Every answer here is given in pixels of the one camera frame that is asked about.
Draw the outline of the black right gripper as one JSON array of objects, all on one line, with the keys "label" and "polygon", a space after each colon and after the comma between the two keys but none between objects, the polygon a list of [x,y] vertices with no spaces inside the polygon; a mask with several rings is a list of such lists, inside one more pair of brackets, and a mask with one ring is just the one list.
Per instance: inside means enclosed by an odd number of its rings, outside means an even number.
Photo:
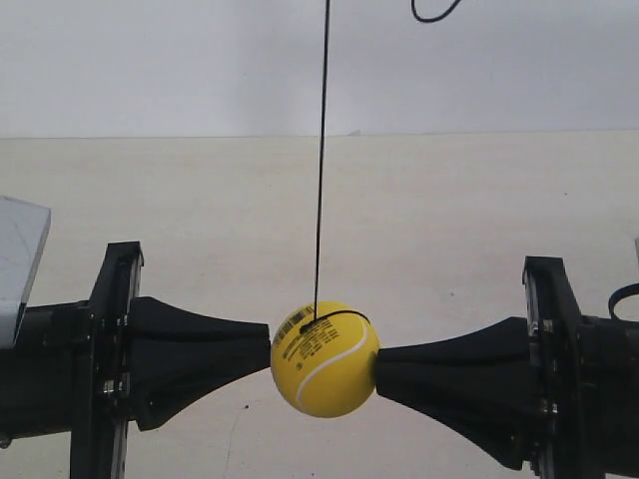
[{"label": "black right gripper", "polygon": [[[637,284],[614,291],[599,317],[580,310],[560,257],[527,257],[522,282],[528,326],[510,316],[445,340],[381,348],[377,393],[507,469],[530,459],[539,478],[637,477],[638,324],[615,312]],[[497,365],[529,356],[540,399],[528,365]],[[545,424],[535,440],[540,406]]]}]

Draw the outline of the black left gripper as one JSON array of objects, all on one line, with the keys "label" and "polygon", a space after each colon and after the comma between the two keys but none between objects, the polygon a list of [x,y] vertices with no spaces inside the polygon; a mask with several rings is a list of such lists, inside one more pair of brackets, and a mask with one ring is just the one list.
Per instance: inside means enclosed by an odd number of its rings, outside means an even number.
[{"label": "black left gripper", "polygon": [[[68,432],[70,477],[122,478],[128,396],[148,431],[270,366],[266,324],[135,298],[143,264],[138,241],[111,242],[88,298],[27,308],[17,343],[1,352],[2,448]],[[127,319],[132,336],[150,338],[133,342],[130,374]]]}]

